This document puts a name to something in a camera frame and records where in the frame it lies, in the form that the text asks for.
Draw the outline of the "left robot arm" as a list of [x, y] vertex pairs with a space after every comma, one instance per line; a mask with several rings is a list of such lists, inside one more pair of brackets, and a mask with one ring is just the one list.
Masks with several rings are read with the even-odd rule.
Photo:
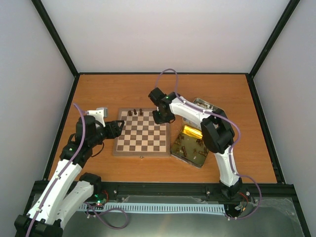
[[106, 139], [121, 135], [124, 121], [105, 122], [102, 117], [85, 115], [76, 123], [76, 131], [63, 148], [54, 177], [51, 178], [34, 206], [25, 215], [19, 215], [14, 226], [20, 237], [60, 237], [66, 224], [89, 198], [99, 198], [103, 187], [101, 177], [84, 173], [75, 187], [74, 179], [80, 174], [93, 148]]

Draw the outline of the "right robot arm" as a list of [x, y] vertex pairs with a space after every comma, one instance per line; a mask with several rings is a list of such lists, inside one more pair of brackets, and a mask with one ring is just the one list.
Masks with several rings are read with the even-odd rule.
[[175, 92], [167, 95], [158, 87], [149, 93], [149, 98], [157, 107], [153, 111], [155, 123], [170, 123], [178, 115], [198, 125], [204, 145], [215, 155], [220, 172], [221, 192], [225, 198], [232, 199], [239, 192], [242, 180], [233, 155], [234, 123], [227, 119], [225, 112], [219, 108], [205, 109]]

